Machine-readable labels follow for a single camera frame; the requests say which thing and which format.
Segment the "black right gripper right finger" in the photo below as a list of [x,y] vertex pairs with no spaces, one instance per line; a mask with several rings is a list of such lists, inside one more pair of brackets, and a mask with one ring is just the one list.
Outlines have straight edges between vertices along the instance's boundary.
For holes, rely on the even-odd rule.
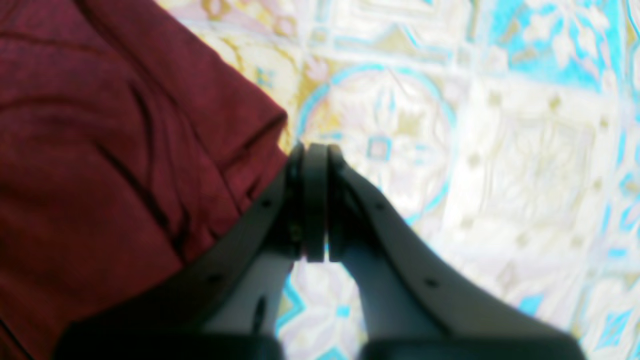
[[375,186],[327,149],[328,251],[354,278],[360,360],[583,360],[566,332],[492,296],[428,248]]

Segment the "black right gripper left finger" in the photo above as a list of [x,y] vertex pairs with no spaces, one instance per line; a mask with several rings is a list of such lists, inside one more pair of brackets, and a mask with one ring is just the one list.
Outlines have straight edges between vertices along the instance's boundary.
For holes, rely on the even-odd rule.
[[55,360],[281,360],[281,292],[302,257],[325,260],[329,148],[297,145],[213,248],[162,284],[73,324]]

